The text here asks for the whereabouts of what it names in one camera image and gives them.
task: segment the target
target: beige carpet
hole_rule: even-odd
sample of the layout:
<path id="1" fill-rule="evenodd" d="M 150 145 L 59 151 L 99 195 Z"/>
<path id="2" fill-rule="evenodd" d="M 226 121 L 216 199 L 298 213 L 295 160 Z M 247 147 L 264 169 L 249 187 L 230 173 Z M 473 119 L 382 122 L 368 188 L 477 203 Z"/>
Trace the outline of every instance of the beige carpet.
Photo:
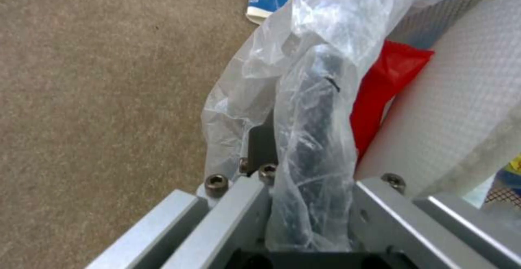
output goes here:
<path id="1" fill-rule="evenodd" d="M 0 264 L 83 267 L 203 177 L 247 0 L 0 0 Z"/>

